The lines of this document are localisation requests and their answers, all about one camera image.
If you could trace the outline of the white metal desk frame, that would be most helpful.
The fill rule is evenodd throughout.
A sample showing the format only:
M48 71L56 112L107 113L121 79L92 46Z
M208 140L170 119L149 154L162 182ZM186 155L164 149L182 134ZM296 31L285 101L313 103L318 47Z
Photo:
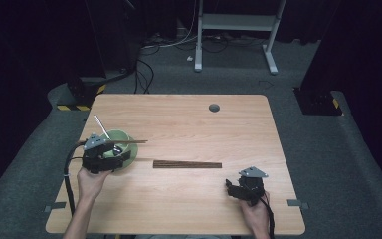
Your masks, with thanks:
M279 1L279 7L275 15L234 15L205 13L203 7L204 0L199 0L194 71L201 72L203 69L202 36L204 30L257 31L270 33L268 42L262 46L262 50L270 73L276 75L279 70L272 54L272 47L286 2L287 0Z

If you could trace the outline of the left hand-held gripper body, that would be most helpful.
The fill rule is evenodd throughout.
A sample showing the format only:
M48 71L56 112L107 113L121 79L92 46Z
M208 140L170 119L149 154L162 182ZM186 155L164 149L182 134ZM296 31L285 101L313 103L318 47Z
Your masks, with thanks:
M112 143L107 143L105 138L92 133L84 145L82 167L92 174L99 174L102 171L113 171L112 161L103 156L112 149Z

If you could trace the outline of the grey tape strip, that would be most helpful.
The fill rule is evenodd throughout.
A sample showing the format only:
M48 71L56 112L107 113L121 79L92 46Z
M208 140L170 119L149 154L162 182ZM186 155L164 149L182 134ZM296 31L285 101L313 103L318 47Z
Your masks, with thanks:
M288 199L286 202L288 206L299 207L302 210L309 209L308 203L302 202L298 199Z
M51 205L46 205L44 208L45 213L50 213L54 209L63 209L66 207L67 202L54 202Z

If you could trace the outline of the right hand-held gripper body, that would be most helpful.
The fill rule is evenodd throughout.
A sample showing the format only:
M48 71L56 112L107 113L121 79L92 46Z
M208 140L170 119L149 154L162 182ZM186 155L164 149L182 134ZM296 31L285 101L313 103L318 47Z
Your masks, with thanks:
M245 190L245 200L249 201L251 206L257 205L266 194L263 179L268 175L255 166L245 168L239 174L239 184Z

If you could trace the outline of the row of wooden chopsticks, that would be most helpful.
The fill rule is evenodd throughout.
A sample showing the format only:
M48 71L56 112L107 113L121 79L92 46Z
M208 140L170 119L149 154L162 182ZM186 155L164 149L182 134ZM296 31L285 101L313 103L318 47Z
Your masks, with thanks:
M154 160L153 168L222 168L221 162Z

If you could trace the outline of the black stand base striped tape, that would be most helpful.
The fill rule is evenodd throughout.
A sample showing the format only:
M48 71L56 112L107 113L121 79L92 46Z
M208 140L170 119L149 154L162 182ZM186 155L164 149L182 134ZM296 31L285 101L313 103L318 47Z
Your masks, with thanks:
M342 110L331 92L306 91L294 88L301 112L308 116L341 116Z
M102 94L106 78L79 78L64 85L56 107L60 111L83 111L91 109L95 98Z

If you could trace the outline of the person's right hand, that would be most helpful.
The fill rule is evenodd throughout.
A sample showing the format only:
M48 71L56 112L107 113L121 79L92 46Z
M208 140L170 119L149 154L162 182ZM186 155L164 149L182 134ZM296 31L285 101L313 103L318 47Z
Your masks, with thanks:
M257 205L250 206L247 201L240 200L239 204L241 206L244 220L246 225L249 227L251 232L253 230L266 231L269 233L269 216L268 209L265 205L269 200L269 194L266 194L261 198Z

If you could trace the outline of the green ceramic bowl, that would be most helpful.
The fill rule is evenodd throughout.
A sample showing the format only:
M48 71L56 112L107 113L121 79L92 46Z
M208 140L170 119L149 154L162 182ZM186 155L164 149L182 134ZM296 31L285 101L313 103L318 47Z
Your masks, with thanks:
M120 129L109 130L107 133L110 136L110 140L130 140L129 135ZM113 145L108 147L108 150L103 153L102 158L103 159L114 158L112 150L113 150Z

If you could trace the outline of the metal spoon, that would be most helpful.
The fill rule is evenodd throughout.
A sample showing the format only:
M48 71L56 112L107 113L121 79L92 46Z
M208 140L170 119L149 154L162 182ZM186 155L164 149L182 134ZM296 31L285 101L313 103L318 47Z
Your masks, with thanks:
M99 117L97 115L94 115L94 119L96 121L96 123L98 124L98 126L101 128L103 134L107 137L108 140L110 140L110 136L109 134L107 133L107 130L105 129L103 123L100 121ZM118 156L122 153L122 150L120 147L118 147L116 144L113 146L113 155L114 156Z

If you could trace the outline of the person's left hand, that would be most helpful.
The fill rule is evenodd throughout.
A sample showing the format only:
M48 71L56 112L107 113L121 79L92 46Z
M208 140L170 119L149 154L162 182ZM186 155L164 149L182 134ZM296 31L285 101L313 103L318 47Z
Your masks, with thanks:
M87 201L96 200L102 191L106 178L110 174L111 171L93 174L82 167L78 173L79 199Z

